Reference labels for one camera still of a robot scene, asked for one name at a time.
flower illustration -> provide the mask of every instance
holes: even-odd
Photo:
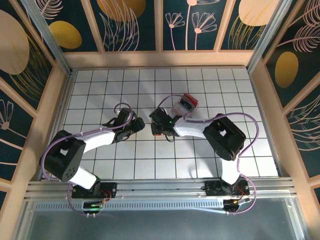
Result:
[[[166,22],[168,23],[169,28],[170,28],[172,46],[173,46],[173,50],[175,51],[176,47],[175,47],[172,29],[182,27],[186,24],[186,22],[182,21],[183,17],[181,15],[181,12],[179,12],[179,13],[175,12],[175,13],[172,13],[172,15],[170,12],[168,12],[165,14],[165,19],[166,19]]]
[[[186,2],[189,4],[189,6],[195,6],[195,5],[204,5],[204,4],[215,4],[219,2],[220,0],[186,0]]]
[[[220,2],[220,0],[186,0],[186,3],[189,5],[189,7],[186,15],[185,50],[188,50],[188,26],[189,26],[189,15],[190,15],[191,7],[195,5],[216,4],[218,2]]]
[[[320,95],[291,110],[287,119],[300,151],[320,149]]]
[[[197,50],[198,34],[208,33],[217,30],[215,13],[204,12],[199,18],[199,12],[192,13],[192,24],[195,32],[194,50]]]
[[[5,105],[5,101],[0,99],[0,127],[2,130],[7,130],[9,128],[13,112],[14,104],[7,101]]]

wooden frame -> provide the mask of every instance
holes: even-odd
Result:
[[[276,155],[293,180],[310,233],[314,239],[318,239],[320,207],[312,186],[320,182],[320,177],[312,179],[308,176],[275,86],[262,59],[256,65],[251,77],[263,108]],[[304,96],[299,93],[299,97],[301,100]]]
[[[3,202],[2,207],[1,207],[1,209],[0,209],[0,223],[1,223],[1,220],[2,220],[2,218],[3,218],[3,212],[4,212],[4,211],[2,211],[2,210],[9,204],[9,202],[8,202],[8,195],[9,195],[9,193],[10,193],[10,190],[7,189],[7,188],[5,188],[5,187],[3,187],[3,186],[0,186],[0,191],[6,193],[6,196],[5,196],[5,198],[4,198],[4,202]]]
[[[314,185],[312,186],[312,189],[313,189],[313,195],[314,195],[314,198],[317,199],[317,196],[316,196],[316,193],[315,193],[315,189],[317,188],[320,188],[320,183],[318,183],[317,185]]]
[[[20,7],[20,5],[18,3],[18,0],[9,0],[9,2],[11,3],[12,7],[16,11],[16,13],[19,15],[19,17],[21,18],[21,20],[24,23],[24,25],[26,26],[26,28],[30,31],[31,35],[33,36],[33,38],[35,39],[36,43],[39,45],[39,47],[43,51],[43,53],[46,56],[46,58],[49,60],[49,62],[53,66],[55,64],[55,60],[53,59],[53,57],[52,57],[51,53],[49,52],[49,50],[47,49],[46,45],[42,42],[42,40],[41,40],[40,36],[38,35],[37,31],[34,29],[34,26],[30,23],[30,21],[29,21],[28,17],[26,16],[25,12]]]
[[[99,52],[66,52],[71,68],[246,66],[253,50],[220,50],[236,0],[227,0],[212,50],[163,50],[163,0],[154,0],[155,51],[105,51],[90,0],[81,0]]]
[[[282,37],[284,36],[285,32],[287,31],[290,23],[292,22],[292,20],[295,18],[296,14],[298,13],[298,11],[300,10],[302,4],[304,4],[305,0],[298,0],[297,3],[295,4],[294,8],[292,9],[291,14],[289,15],[289,17],[287,18],[287,20],[285,21],[285,23],[283,24],[282,29],[279,31],[278,35],[276,36],[275,40],[273,41],[273,44],[271,45],[268,53],[265,55],[265,57],[263,58],[263,63],[267,64],[267,62],[269,61],[272,53],[275,51],[277,45],[279,44],[280,40],[282,39]]]
[[[0,233],[3,240],[11,239],[28,183],[35,174],[39,159],[47,146],[50,127],[65,78],[63,69],[56,63],[43,91],[12,181],[10,183],[0,181],[0,188],[9,190],[6,202],[10,203],[10,207],[2,208],[0,217]]]

decorative wallpaper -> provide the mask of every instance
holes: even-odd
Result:
[[[6,195],[7,193],[5,191],[0,191],[0,211],[1,211],[2,205],[4,204]]]
[[[0,90],[0,178],[12,180],[33,118]]]
[[[253,50],[278,0],[236,0],[222,50]]]
[[[315,188],[314,192],[315,192],[316,198],[318,199],[318,202],[320,204],[320,187]]]
[[[309,177],[320,175],[320,85],[286,118]]]
[[[269,49],[271,47],[271,45],[274,43],[276,37],[278,36],[280,30],[282,29],[282,27],[284,26],[286,20],[288,19],[289,15],[291,14],[291,11],[293,10],[293,8],[295,7],[296,3],[297,3],[298,0],[292,0],[291,4],[290,4],[290,7],[287,11],[287,13],[285,14],[283,20],[281,21],[277,31],[275,32],[273,38],[271,39],[271,41],[269,42],[269,44],[266,46],[263,54],[262,54],[262,57],[265,58],[265,56],[267,55],[267,53],[269,52]]]
[[[90,0],[104,50],[155,51],[153,0]]]
[[[44,43],[46,49],[48,49],[48,51],[50,52],[51,57],[55,60],[55,56],[52,53],[51,49],[49,48],[48,44],[46,43],[46,41],[44,41],[43,37],[41,36],[41,33],[39,32],[39,30],[37,29],[36,25],[34,24],[34,22],[31,20],[29,14],[27,14],[25,7],[23,6],[23,4],[21,3],[21,0],[18,0],[18,3],[20,4],[20,7],[22,8],[22,10],[24,11],[25,15],[28,17],[29,22],[31,22],[34,30],[38,33],[38,35],[41,37],[42,42]]]
[[[37,109],[52,65],[7,0],[0,23],[0,78]]]
[[[163,50],[213,50],[227,0],[164,0]]]
[[[266,63],[282,106],[320,71],[320,1],[306,0]]]
[[[98,51],[80,0],[34,1],[63,52]]]

purple cable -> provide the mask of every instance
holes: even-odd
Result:
[[[215,120],[218,120],[218,119],[222,119],[224,117],[228,117],[228,116],[232,116],[232,115],[242,115],[242,116],[245,116],[249,119],[251,119],[254,124],[255,124],[255,127],[256,127],[256,133],[255,133],[255,136],[254,136],[254,139],[252,140],[252,142],[250,142],[250,144],[241,151],[241,153],[238,155],[238,159],[237,159],[237,163],[236,163],[236,170],[238,171],[238,173],[240,173],[240,170],[239,170],[239,164],[240,164],[240,158],[241,156],[255,143],[255,141],[257,140],[258,138],[258,135],[259,135],[259,125],[258,125],[258,122],[252,117],[250,116],[249,114],[246,114],[246,113],[243,113],[243,112],[231,112],[231,113],[226,113],[226,114],[222,114],[222,115],[219,115],[219,116],[215,116],[213,118],[209,118],[209,119],[206,119],[206,120],[193,120],[193,119],[186,119],[185,116],[183,116],[184,120],[187,122],[187,123],[195,123],[195,124],[203,124],[203,123],[210,123],[210,122],[213,122]]]
[[[167,97],[165,97],[161,102],[160,104],[158,105],[158,108],[160,107],[160,105],[165,101],[167,100],[168,98],[170,97],[174,97],[174,96],[177,96],[177,97],[181,97],[181,98],[184,98],[185,100],[187,100],[191,105],[192,105],[192,110],[191,112],[185,114],[183,116],[183,119],[187,122],[187,123],[195,123],[195,124],[203,124],[203,123],[210,123],[210,122],[213,122],[215,120],[218,120],[218,119],[221,119],[221,118],[224,118],[224,117],[227,117],[227,116],[232,116],[232,115],[241,115],[241,116],[245,116],[249,119],[251,119],[253,122],[254,122],[254,125],[256,127],[256,133],[255,133],[255,136],[254,136],[254,139],[252,140],[252,142],[250,142],[250,144],[241,151],[241,153],[238,155],[237,157],[237,162],[236,162],[236,170],[238,173],[240,173],[240,170],[239,170],[239,166],[240,166],[240,158],[241,156],[256,142],[256,140],[258,139],[258,135],[259,135],[259,125],[258,125],[258,122],[255,120],[254,117],[250,116],[249,114],[246,114],[246,113],[243,113],[243,112],[231,112],[231,113],[226,113],[226,114],[222,114],[222,115],[219,115],[219,116],[215,116],[215,117],[212,117],[212,118],[209,118],[209,119],[206,119],[206,120],[193,120],[193,119],[186,119],[186,115],[188,114],[191,114],[194,109],[195,109],[195,106],[189,101],[189,99],[185,98],[183,95],[179,95],[179,94],[172,94],[172,95],[169,95]],[[240,175],[242,177],[244,177],[245,179],[247,179],[253,186],[253,189],[254,189],[254,199],[253,199],[253,202],[252,204],[245,210],[243,211],[238,211],[238,212],[234,212],[233,214],[242,214],[242,213],[245,213],[247,211],[249,211],[256,203],[256,196],[257,196],[257,189],[256,189],[256,186],[255,184],[252,182],[252,180],[250,178],[248,178],[247,176],[243,175],[242,173],[240,173]]]
[[[48,152],[50,151],[50,149],[64,141],[64,140],[67,140],[67,139],[70,139],[70,138],[77,138],[77,137],[81,137],[81,136],[89,136],[89,135],[92,135],[92,134],[96,134],[96,133],[99,133],[99,132],[104,132],[104,131],[109,131],[109,130],[114,130],[114,129],[119,129],[119,128],[122,128],[124,127],[125,125],[129,124],[130,121],[132,120],[133,118],[133,111],[132,111],[132,108],[130,107],[129,104],[125,103],[125,102],[120,102],[118,103],[115,107],[114,107],[114,112],[116,112],[116,108],[117,106],[119,106],[120,104],[123,104],[123,105],[126,105],[129,109],[130,109],[130,117],[128,119],[128,121],[126,121],[124,124],[122,125],[119,125],[119,126],[113,126],[113,127],[104,127],[104,128],[99,128],[99,129],[96,129],[96,130],[91,130],[91,131],[87,131],[87,132],[84,132],[84,133],[78,133],[78,134],[72,134],[72,135],[69,135],[69,136],[65,136],[65,137],[62,137],[62,138],[59,138],[57,139],[56,141],[54,141],[53,143],[51,143],[47,148],[46,150],[44,151],[43,155],[42,155],[42,158],[41,158],[41,170],[42,170],[42,173],[43,175],[45,176],[45,178],[47,178],[48,180],[52,180],[52,181],[58,181],[59,179],[57,177],[50,177],[47,175],[46,173],[46,170],[45,170],[45,159],[46,159],[46,156],[48,154]]]
[[[52,180],[52,181],[58,181],[58,180],[59,180],[57,177],[54,178],[54,177],[48,176],[47,173],[46,173],[46,170],[45,170],[45,159],[46,159],[46,156],[47,156],[48,152],[50,151],[50,149],[51,149],[54,145],[56,145],[56,144],[58,144],[58,143],[60,143],[60,142],[62,142],[62,141],[64,141],[64,140],[70,139],[70,138],[76,138],[76,137],[80,137],[80,136],[88,136],[88,135],[96,134],[96,133],[99,133],[99,132],[109,131],[109,130],[113,130],[113,129],[119,129],[119,128],[122,128],[122,127],[124,127],[125,125],[129,124],[129,123],[131,122],[133,116],[134,116],[133,110],[132,110],[132,108],[131,108],[131,106],[130,106],[129,104],[127,104],[127,103],[125,103],[125,102],[120,102],[120,103],[118,103],[118,104],[114,107],[113,111],[114,111],[114,113],[116,113],[116,108],[117,108],[119,105],[121,105],[121,104],[126,105],[126,106],[130,109],[129,119],[128,119],[128,121],[126,121],[124,124],[121,124],[121,125],[119,125],[119,126],[113,126],[113,127],[99,128],[99,129],[92,130],[92,131],[87,131],[87,132],[84,132],[84,133],[72,134],[72,135],[65,136],[65,137],[62,137],[62,138],[60,138],[60,139],[57,139],[56,141],[54,141],[53,143],[51,143],[51,144],[46,148],[46,150],[44,151],[44,153],[43,153],[43,155],[42,155],[42,158],[41,158],[41,170],[42,170],[43,175],[44,175],[48,180]],[[71,185],[72,185],[72,184],[70,184],[70,183],[68,184],[68,190],[67,190],[67,193],[66,193],[66,198],[67,198],[67,200],[68,200],[69,207],[70,207],[75,213],[77,213],[77,214],[79,214],[79,215],[86,216],[86,217],[95,216],[95,215],[93,215],[93,214],[85,214],[84,212],[80,212],[80,211],[76,210],[76,209],[72,206],[71,199],[70,199],[70,195],[69,195],[69,191],[70,191]]]
[[[72,185],[72,184],[68,184],[68,190],[67,190],[67,192],[66,192],[66,198],[67,198],[67,200],[68,200],[69,207],[70,207],[74,212],[76,212],[76,213],[79,214],[79,215],[82,215],[82,216],[90,216],[90,214],[87,215],[87,214],[85,214],[84,212],[80,212],[80,211],[78,211],[77,209],[75,209],[74,206],[72,206],[71,199],[70,199],[70,194],[69,194],[71,185]]]
[[[242,211],[233,212],[234,215],[236,215],[236,214],[243,214],[243,213],[249,211],[250,209],[252,209],[252,207],[255,205],[255,203],[256,203],[256,201],[257,201],[257,189],[256,189],[256,185],[255,185],[254,182],[253,182],[250,178],[248,178],[247,176],[243,175],[242,173],[240,173],[240,175],[241,175],[242,177],[244,177],[245,179],[247,179],[247,180],[252,184],[253,189],[254,189],[254,199],[253,199],[252,204],[251,204],[248,208],[246,208],[245,210],[242,210]]]

